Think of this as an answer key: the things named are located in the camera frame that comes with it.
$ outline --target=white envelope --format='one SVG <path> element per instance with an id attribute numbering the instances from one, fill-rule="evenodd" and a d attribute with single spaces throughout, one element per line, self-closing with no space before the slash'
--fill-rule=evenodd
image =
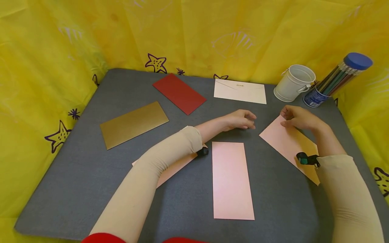
<path id="1" fill-rule="evenodd" d="M 214 97 L 266 104 L 263 84 L 215 79 Z"/>

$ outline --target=arm sleeve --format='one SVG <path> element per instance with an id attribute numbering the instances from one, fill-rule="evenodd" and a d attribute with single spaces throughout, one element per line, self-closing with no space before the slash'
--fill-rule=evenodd
<path id="1" fill-rule="evenodd" d="M 383 243 L 377 210 L 353 158 L 342 154 L 317 160 L 317 175 L 335 219 L 333 243 Z"/>
<path id="2" fill-rule="evenodd" d="M 202 145 L 199 131 L 188 126 L 150 148 L 126 175 L 90 235 L 109 233 L 126 242 L 137 242 L 161 173 Z"/>

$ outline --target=pink envelope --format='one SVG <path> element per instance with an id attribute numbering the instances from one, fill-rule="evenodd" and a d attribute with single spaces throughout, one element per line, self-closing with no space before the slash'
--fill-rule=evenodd
<path id="1" fill-rule="evenodd" d="M 186 166 L 187 164 L 189 164 L 189 162 L 191 162 L 194 158 L 197 157 L 197 154 L 196 153 L 193 153 L 193 154 L 190 154 L 186 157 L 183 157 L 182 159 L 179 159 L 177 160 L 174 164 L 172 164 L 171 166 L 169 166 L 162 174 L 161 176 L 159 177 L 159 180 L 158 180 L 158 184 L 157 184 L 157 188 L 159 188 L 160 185 L 164 184 L 165 181 L 169 180 L 170 177 L 174 176 L 174 174 L 176 174 L 179 170 L 181 170 L 182 168 L 184 168 L 184 166 Z"/>
<path id="2" fill-rule="evenodd" d="M 270 146 L 284 156 L 291 164 L 298 168 L 316 185 L 320 184 L 315 167 L 313 165 L 300 164 L 296 154 L 304 152 L 308 156 L 318 154 L 317 146 L 296 128 L 285 128 L 280 123 L 285 121 L 278 116 L 259 136 Z"/>
<path id="3" fill-rule="evenodd" d="M 254 220 L 243 143 L 212 142 L 214 218 Z"/>

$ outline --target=gold envelope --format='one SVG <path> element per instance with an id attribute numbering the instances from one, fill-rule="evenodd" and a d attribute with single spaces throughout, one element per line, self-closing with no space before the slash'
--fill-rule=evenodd
<path id="1" fill-rule="evenodd" d="M 105 146 L 111 149 L 166 122 L 158 101 L 100 124 Z"/>

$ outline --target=paper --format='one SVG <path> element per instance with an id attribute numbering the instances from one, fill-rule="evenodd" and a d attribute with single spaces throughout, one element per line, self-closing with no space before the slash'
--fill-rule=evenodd
<path id="1" fill-rule="evenodd" d="M 254 220 L 243 143 L 212 142 L 214 218 Z"/>
<path id="2" fill-rule="evenodd" d="M 170 177 L 174 176 L 179 170 L 184 168 L 189 162 L 194 160 L 197 157 L 196 153 L 190 154 L 182 159 L 177 160 L 174 164 L 169 166 L 164 172 L 162 172 L 161 176 L 159 177 L 158 183 L 157 183 L 157 188 L 159 188 L 160 185 L 164 184 L 165 181 L 169 180 Z M 135 165 L 137 160 L 135 160 L 132 163 L 132 166 Z"/>
<path id="3" fill-rule="evenodd" d="M 156 101 L 100 124 L 100 128 L 108 150 L 168 121 L 165 112 Z"/>
<path id="4" fill-rule="evenodd" d="M 270 146 L 284 156 L 290 163 L 298 168 L 316 185 L 320 184 L 315 167 L 313 165 L 300 164 L 296 154 L 304 152 L 308 156 L 318 154 L 317 146 L 296 128 L 285 128 L 280 123 L 285 121 L 278 116 L 259 136 Z"/>
<path id="5" fill-rule="evenodd" d="M 215 79 L 214 97 L 266 104 L 263 84 Z"/>
<path id="6" fill-rule="evenodd" d="M 174 74 L 167 75 L 153 86 L 187 115 L 207 100 Z"/>

